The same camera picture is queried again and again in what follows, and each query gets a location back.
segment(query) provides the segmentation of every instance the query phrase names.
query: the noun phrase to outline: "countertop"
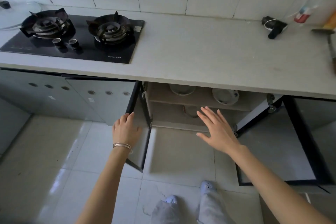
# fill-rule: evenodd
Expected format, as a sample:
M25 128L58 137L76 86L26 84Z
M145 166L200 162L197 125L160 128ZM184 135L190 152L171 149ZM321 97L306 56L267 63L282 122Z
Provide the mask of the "countertop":
M88 16L115 12L65 10ZM256 21L119 13L145 20L130 64L0 52L0 67L336 99L327 40L310 32L313 26L290 25L270 40ZM0 45L17 32L0 31Z

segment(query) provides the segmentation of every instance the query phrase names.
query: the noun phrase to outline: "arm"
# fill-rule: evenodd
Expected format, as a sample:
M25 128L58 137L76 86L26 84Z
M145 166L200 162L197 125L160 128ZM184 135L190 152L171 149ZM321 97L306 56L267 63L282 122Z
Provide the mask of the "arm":
M280 224L332 224L311 204L299 196L288 184L265 167L248 149L241 145L221 112L201 108L197 112L210 131L211 137L202 138L213 148L228 154L247 175Z
M113 142L135 145L141 134L141 128L133 127L134 112L121 116L113 125ZM86 201L76 224L111 224L116 202L121 172L129 149L115 147Z

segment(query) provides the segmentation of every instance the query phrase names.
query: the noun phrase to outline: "white sticker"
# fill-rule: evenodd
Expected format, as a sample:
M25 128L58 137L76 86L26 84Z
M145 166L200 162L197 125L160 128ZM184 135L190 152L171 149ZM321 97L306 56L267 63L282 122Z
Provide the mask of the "white sticker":
M134 26L134 29L133 29L133 30L134 30L135 32L140 32L140 31L141 31L141 28L142 28L141 26Z

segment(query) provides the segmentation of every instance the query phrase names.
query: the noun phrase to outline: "foot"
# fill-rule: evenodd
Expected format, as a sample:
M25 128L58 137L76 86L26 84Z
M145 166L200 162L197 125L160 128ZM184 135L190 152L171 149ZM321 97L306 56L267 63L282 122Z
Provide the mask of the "foot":
M177 196L171 195L167 197L164 201L167 203L177 204Z
M201 184L201 194L207 194L211 191L216 191L215 185L210 181L203 181Z

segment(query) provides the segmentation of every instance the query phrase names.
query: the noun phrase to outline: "pant leg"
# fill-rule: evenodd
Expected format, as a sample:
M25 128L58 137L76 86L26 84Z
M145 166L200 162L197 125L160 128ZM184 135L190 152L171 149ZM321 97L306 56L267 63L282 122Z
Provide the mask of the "pant leg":
M179 224L179 206L160 200L152 213L151 224Z
M225 209L223 199L216 191L201 196L198 223L235 224Z

